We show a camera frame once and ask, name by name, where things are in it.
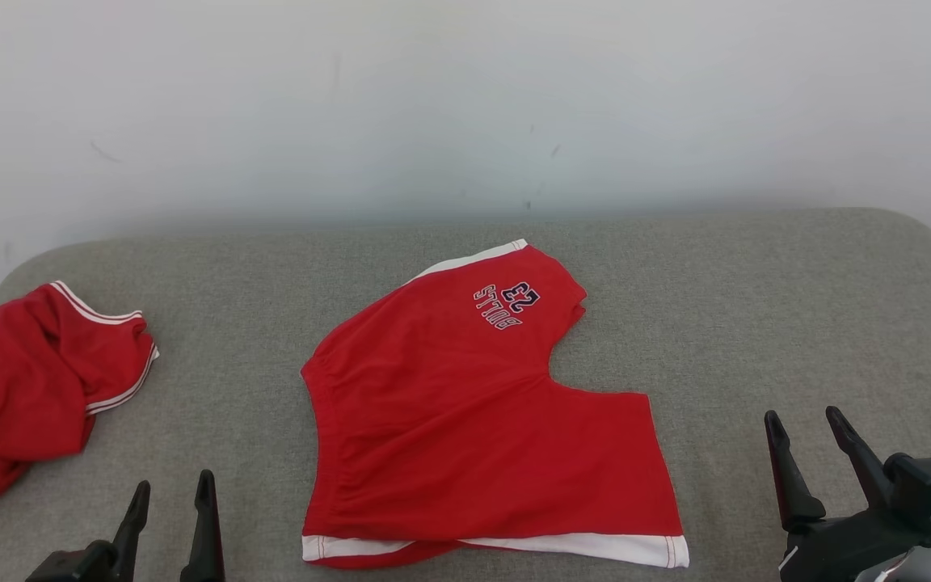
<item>gray fabric surface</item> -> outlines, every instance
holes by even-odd
[[[692,567],[494,550],[385,571],[306,566],[315,434],[300,365],[429,265],[520,237],[588,291],[555,379],[651,396]],[[162,357],[84,454],[34,467],[0,498],[0,581],[111,537],[140,479],[153,500],[137,579],[177,580],[204,467],[232,581],[768,581],[784,534],[766,409],[833,516],[864,500],[825,406],[883,459],[931,454],[931,232],[884,211],[93,242],[22,265],[0,303],[55,279],[101,313],[144,310]]]

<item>white trim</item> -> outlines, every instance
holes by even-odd
[[[535,538],[462,539],[474,546],[507,548],[528,552],[562,552],[640,563],[658,567],[688,567],[688,543],[684,535],[610,535],[604,533],[565,533],[539,535]],[[304,561],[337,556],[377,556],[407,548],[411,542],[380,539],[332,538],[328,535],[304,535],[301,538]]]
[[[565,533],[535,538],[462,539],[466,544],[510,548],[529,552],[562,552],[641,563],[658,567],[688,567],[688,544],[684,535],[610,535],[605,533]]]
[[[434,272],[442,272],[442,270],[450,270],[456,268],[462,268],[470,263],[476,263],[479,261],[484,261],[487,259],[494,259],[495,257],[501,257],[501,255],[507,255],[513,253],[514,251],[519,251],[521,248],[527,246],[527,242],[524,239],[513,240],[513,242],[502,244],[501,247],[487,248],[486,251],[480,251],[476,255],[469,255],[469,257],[461,257],[458,259],[448,259],[447,261],[440,261],[433,265],[431,268],[424,270],[424,272],[419,273],[417,276],[413,276],[407,283],[410,283],[413,280],[419,279],[421,276],[430,275]]]
[[[378,556],[407,548],[413,542],[383,542],[380,539],[330,538],[328,535],[303,535],[304,561],[333,559],[339,556]]]
[[[119,405],[122,405],[125,402],[132,400],[132,397],[136,395],[136,393],[139,391],[139,388],[143,386],[143,382],[145,382],[145,376],[149,375],[150,365],[153,364],[153,361],[159,357],[160,357],[160,352],[159,350],[156,349],[156,345],[154,344],[153,349],[149,353],[149,359],[145,361],[145,368],[143,368],[143,373],[141,373],[139,380],[137,380],[137,382],[134,383],[134,386],[128,388],[128,390],[123,391],[123,393],[121,394],[115,395],[114,398],[110,398],[110,399],[99,401],[99,402],[93,402],[93,403],[86,405],[85,414],[87,416],[92,416],[92,414],[99,414],[100,412],[103,412],[103,410],[110,410],[111,408],[117,408]]]
[[[56,289],[60,295],[63,295],[66,301],[70,302],[74,310],[90,321],[107,325],[121,325],[141,317],[140,310],[134,310],[129,314],[101,314],[97,312],[97,310],[90,308],[88,303],[81,301],[81,298],[75,295],[74,291],[71,291],[70,287],[67,287],[62,280],[55,280],[50,285],[52,285],[53,289]]]

